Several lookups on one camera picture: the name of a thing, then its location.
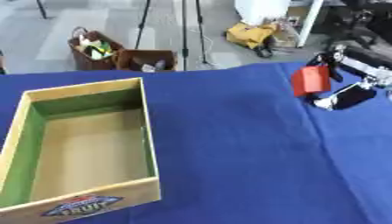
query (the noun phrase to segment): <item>gray floor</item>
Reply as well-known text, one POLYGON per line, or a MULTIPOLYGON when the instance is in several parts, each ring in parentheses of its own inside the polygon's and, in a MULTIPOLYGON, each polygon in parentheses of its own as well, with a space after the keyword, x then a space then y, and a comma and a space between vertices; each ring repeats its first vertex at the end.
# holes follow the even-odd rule
MULTIPOLYGON (((74 70, 67 40, 74 27, 106 33, 133 48, 145 0, 45 0, 50 19, 40 17, 34 0, 0 0, 0 49, 12 74, 74 70)), ((170 49, 180 53, 181 0, 151 0, 141 48, 170 49)), ((222 32, 237 23, 234 0, 202 0, 208 60, 200 60, 200 39, 194 1, 189 2, 189 69, 238 67, 258 62, 308 60, 320 49, 323 37, 312 35, 303 49, 277 52, 273 59, 260 59, 243 47, 228 43, 222 32)), ((182 59, 178 70, 182 69, 182 59)))

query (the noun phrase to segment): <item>white cabinet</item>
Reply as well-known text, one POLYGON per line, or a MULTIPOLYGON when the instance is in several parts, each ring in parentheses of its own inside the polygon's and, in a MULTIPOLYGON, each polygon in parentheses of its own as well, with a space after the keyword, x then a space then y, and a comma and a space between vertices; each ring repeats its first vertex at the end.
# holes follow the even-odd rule
POLYGON ((265 18, 284 17, 291 0, 235 0, 235 8, 248 25, 259 25, 265 18))

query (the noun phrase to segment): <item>chair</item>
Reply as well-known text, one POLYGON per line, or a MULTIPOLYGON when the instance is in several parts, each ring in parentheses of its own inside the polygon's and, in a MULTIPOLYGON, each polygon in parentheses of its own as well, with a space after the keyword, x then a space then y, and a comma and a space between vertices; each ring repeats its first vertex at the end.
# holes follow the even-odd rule
POLYGON ((341 0, 352 12, 350 21, 344 19, 344 15, 334 15, 334 31, 326 41, 329 49, 335 41, 354 40, 363 48, 370 49, 376 43, 377 34, 366 29, 364 24, 371 21, 374 13, 379 11, 392 11, 392 3, 387 0, 341 0))

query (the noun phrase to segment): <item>yellow bag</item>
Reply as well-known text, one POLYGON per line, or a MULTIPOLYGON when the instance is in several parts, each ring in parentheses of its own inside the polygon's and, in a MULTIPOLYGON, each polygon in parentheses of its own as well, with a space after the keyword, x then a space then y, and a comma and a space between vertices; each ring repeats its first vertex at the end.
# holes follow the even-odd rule
POLYGON ((257 46, 262 45, 263 41, 276 31, 276 24, 250 26, 244 23, 238 23, 227 30, 226 38, 227 41, 255 49, 257 46))

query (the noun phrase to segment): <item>fabric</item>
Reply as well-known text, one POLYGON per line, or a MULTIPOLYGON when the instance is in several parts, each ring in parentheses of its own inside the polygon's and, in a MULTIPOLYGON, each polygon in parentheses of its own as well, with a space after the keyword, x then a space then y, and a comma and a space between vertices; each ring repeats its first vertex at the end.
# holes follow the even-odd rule
POLYGON ((142 75, 163 199, 68 223, 390 223, 391 105, 303 104, 290 84, 300 66, 0 76, 0 139, 26 89, 142 75))
POLYGON ((276 24, 266 24, 259 27, 238 23, 227 30, 227 41, 254 49, 277 30, 276 24))

